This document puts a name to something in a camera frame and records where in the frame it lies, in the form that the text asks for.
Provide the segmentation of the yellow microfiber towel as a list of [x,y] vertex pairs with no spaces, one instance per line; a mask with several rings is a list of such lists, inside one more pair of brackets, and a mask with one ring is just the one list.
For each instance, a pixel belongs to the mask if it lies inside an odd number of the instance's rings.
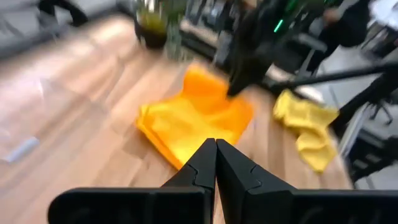
[[282,91],[273,109],[273,118],[297,135],[301,158],[320,173],[336,156],[328,127],[338,115],[338,110],[300,99],[289,90]]

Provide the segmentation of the potted succulent plant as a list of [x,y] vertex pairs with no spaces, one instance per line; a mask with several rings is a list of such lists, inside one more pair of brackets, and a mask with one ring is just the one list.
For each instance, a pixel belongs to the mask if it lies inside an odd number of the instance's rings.
[[187,0],[133,0],[139,40],[148,49],[165,49],[168,58],[182,60],[179,25]]

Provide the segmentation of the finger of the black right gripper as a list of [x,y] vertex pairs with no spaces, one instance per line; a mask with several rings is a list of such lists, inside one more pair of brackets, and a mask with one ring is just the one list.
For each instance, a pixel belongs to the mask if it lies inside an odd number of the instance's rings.
[[249,85],[262,82],[270,64],[244,64],[233,70],[232,80],[229,82],[228,96],[236,96]]

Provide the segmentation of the grey office chair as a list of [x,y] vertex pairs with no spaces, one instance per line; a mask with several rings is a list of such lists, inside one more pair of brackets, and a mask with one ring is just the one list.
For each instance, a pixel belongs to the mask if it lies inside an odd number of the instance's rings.
[[310,60],[315,52],[324,53],[328,48],[326,43],[308,33],[299,33],[293,36],[289,46],[294,54],[297,69],[295,74],[298,77],[311,76],[312,73],[307,71]]

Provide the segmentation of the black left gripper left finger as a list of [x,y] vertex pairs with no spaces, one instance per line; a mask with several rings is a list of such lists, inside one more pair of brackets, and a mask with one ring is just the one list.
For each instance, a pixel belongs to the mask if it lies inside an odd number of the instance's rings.
[[206,139],[163,187],[175,192],[166,197],[161,211],[164,224],[213,224],[217,145]]

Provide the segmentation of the orange microfiber towel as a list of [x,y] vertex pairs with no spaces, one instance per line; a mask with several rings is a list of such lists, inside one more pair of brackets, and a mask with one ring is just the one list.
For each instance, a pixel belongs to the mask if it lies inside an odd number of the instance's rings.
[[137,128],[176,169],[208,138],[236,144],[253,117],[242,96],[228,98],[228,85],[204,66],[185,72],[180,93],[140,108]]

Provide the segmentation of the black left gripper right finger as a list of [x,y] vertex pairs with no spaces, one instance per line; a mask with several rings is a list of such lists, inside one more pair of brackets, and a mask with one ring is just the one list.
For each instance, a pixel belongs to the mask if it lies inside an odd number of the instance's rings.
[[226,224],[289,224],[294,187],[223,139],[216,178]]

